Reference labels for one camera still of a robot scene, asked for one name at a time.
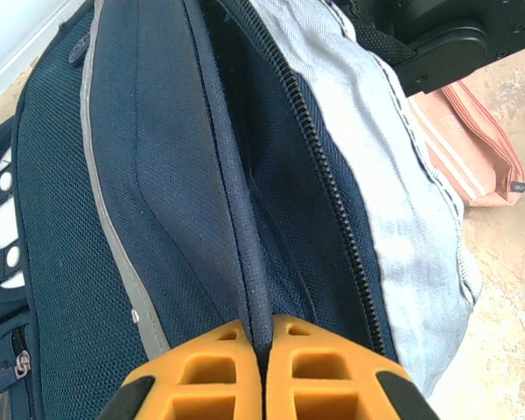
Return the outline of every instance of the tiled floor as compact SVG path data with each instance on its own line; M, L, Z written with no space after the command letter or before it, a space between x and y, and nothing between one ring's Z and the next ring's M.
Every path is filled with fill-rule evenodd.
M0 98L12 115L29 71ZM468 78L525 165L525 52ZM474 209L465 237L485 276L470 328L431 403L442 420L525 420L525 195L511 208Z

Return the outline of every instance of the orange plastic part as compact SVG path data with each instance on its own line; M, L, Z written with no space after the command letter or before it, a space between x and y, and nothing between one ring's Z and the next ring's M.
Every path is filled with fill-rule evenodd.
M376 374L404 369L297 318L274 317L266 388L269 420L398 420Z
M263 392L255 352L235 321L173 348L134 370L154 384L136 420L261 419Z

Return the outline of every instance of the striped pink bag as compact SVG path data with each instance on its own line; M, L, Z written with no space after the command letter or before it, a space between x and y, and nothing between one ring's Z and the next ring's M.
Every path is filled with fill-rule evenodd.
M471 207L512 206L525 173L501 126L463 82L409 99L431 161Z

